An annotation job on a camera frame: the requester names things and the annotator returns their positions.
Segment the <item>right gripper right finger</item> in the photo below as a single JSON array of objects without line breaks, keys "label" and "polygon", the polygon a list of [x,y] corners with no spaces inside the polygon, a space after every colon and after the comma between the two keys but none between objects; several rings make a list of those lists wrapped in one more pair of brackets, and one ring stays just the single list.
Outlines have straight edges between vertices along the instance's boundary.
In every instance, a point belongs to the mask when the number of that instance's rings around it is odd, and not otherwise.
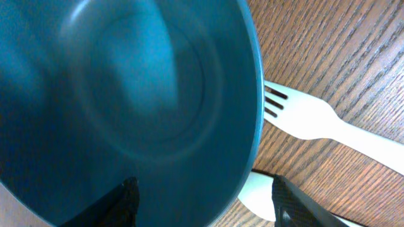
[{"label": "right gripper right finger", "polygon": [[276,227],[347,226],[284,176],[274,176],[271,198]]}]

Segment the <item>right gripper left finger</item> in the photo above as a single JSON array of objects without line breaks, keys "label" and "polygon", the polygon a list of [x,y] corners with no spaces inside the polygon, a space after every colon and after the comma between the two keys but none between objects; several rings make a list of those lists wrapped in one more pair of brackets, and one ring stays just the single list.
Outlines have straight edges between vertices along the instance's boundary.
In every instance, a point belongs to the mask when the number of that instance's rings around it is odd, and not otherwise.
[{"label": "right gripper left finger", "polygon": [[135,227],[139,204],[138,181],[135,177],[129,177],[61,226]]}]

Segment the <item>blue bowl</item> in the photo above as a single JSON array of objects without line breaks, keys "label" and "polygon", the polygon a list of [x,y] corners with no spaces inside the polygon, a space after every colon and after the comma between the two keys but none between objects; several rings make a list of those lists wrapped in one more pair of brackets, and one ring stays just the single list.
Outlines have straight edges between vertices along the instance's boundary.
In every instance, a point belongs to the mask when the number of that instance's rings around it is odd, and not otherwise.
[{"label": "blue bowl", "polygon": [[134,177],[138,226],[209,226],[262,126],[245,1],[1,2],[1,182],[51,224]]}]

